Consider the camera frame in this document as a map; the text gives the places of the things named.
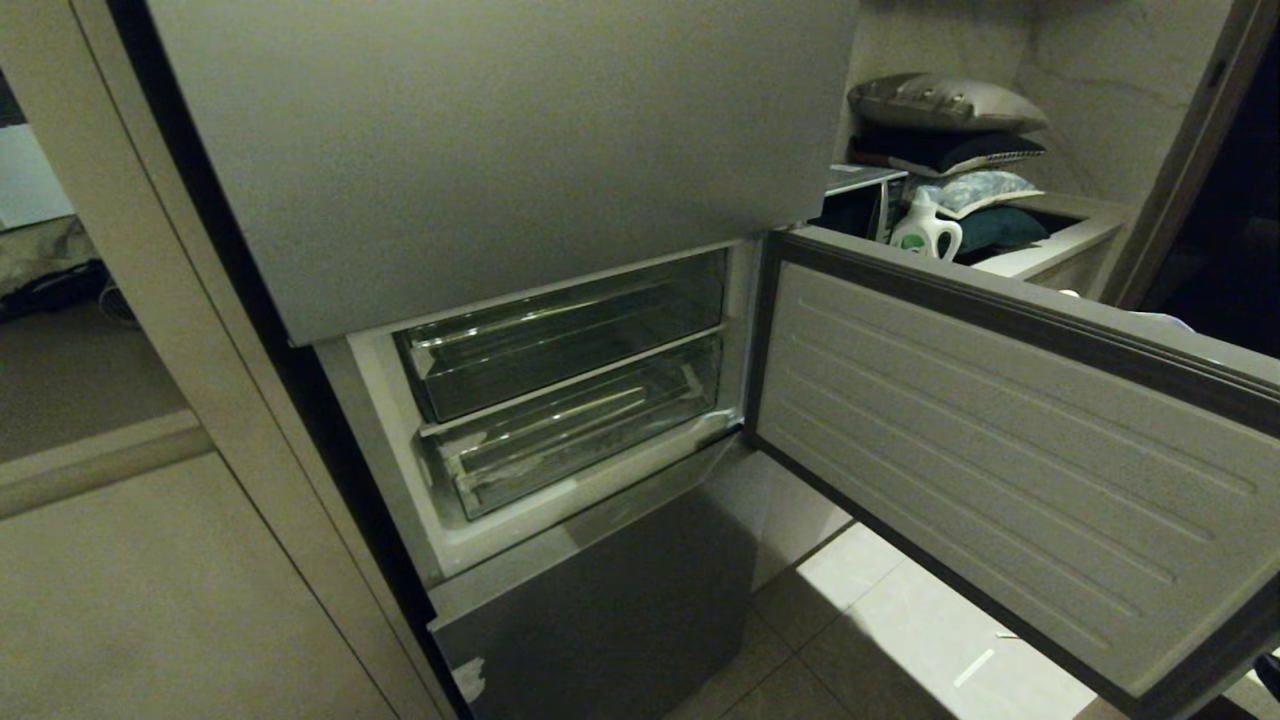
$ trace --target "microwave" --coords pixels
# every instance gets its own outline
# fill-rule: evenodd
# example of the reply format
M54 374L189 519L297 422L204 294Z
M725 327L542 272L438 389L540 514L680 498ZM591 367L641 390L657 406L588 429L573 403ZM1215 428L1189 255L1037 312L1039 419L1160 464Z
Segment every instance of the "microwave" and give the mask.
M822 215L809 224L887 245L902 215L908 174L891 168L832 165Z

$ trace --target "cushion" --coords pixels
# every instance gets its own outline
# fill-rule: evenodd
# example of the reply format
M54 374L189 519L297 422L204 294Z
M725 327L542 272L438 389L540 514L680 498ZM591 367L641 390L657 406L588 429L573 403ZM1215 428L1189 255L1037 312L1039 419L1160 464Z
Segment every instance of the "cushion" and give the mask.
M1043 145L1004 131L928 132L870 123L854 146L858 152L888 156L893 168L934 178L1044 154Z
M1006 170L960 173L946 178L945 184L922 184L920 187L938 206L938 215L954 220L1000 202L1044 195L1027 178Z
M988 246L1015 247L1050 233L1030 213L1018 208L988 208L960 220L960 252L973 252Z
M849 91L849 106L886 127L943 132L1030 132L1048 119L1030 100L998 85L938 73L904 73Z

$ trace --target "marble wall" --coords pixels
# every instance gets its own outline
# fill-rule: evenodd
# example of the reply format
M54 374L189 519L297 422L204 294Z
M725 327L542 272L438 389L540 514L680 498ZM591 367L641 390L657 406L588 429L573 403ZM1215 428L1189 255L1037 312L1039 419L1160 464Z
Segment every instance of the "marble wall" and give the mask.
M1018 90L1052 127L1018 172L1046 190L1140 206L1231 0L861 0L846 87L913 70ZM836 156L854 129L847 108Z

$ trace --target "white plastic bottle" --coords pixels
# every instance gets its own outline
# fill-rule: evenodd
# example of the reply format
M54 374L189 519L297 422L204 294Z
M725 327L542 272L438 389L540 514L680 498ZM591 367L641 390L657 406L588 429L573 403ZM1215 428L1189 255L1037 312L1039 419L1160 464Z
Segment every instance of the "white plastic bottle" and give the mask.
M941 258L948 263L960 252L960 238L964 231L960 223L954 220L940 220L938 206L929 199L929 193L923 187L915 188L915 197L911 199L911 209L906 217L893 228L893 234L888 243L901 247L909 252L919 252L931 258ZM938 241L943 234L951 236L946 256L938 252Z

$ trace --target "transparent drawer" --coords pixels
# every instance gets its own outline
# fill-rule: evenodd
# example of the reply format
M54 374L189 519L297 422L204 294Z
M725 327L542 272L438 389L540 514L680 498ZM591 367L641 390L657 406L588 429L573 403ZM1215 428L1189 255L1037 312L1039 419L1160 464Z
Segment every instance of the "transparent drawer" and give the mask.
M728 251L396 333L422 414L445 421L714 327Z
M709 336L422 439L476 519L716 407Z

